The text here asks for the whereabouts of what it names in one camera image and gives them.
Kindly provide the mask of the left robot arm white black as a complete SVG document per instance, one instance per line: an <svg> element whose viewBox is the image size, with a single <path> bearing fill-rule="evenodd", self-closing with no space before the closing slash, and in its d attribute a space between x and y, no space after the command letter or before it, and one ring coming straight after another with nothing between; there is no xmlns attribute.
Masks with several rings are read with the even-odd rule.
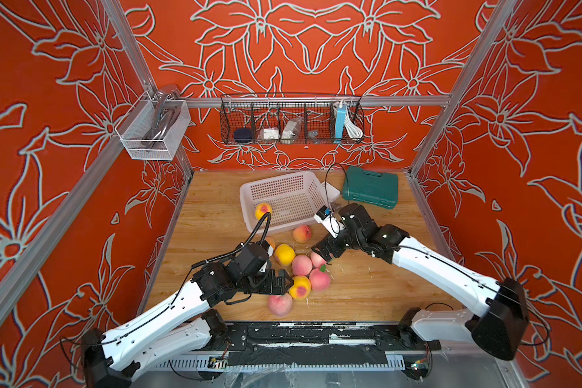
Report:
<svg viewBox="0 0 582 388"><path fill-rule="evenodd" d="M271 213L263 214L231 252L192 265L179 289L155 307L117 328L87 331L79 341L77 367L86 385L129 387L153 367L222 338L227 326L215 307L238 304L238 294L244 301L286 294L292 279L270 260L271 219Z"/></svg>

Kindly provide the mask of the pink peach front with leaf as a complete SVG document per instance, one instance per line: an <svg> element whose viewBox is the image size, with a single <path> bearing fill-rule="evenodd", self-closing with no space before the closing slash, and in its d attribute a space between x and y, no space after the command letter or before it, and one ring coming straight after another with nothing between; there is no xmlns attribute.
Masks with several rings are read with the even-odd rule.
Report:
<svg viewBox="0 0 582 388"><path fill-rule="evenodd" d="M284 317L291 312L294 299L289 294L272 295L268 297L268 308L271 314Z"/></svg>

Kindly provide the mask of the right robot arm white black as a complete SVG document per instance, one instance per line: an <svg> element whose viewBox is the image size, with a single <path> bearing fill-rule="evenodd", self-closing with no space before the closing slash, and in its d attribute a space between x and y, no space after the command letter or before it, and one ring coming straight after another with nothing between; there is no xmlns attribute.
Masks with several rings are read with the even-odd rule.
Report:
<svg viewBox="0 0 582 388"><path fill-rule="evenodd" d="M461 303L459 310L408 310L398 323L402 347L413 349L442 340L470 343L492 357L511 361L527 344L524 335L530 326L530 309L524 288L516 280L477 273L397 226L379 226L357 203L339 212L323 206L314 219L328 233L312 250L326 261L347 250L365 252L420 276Z"/></svg>

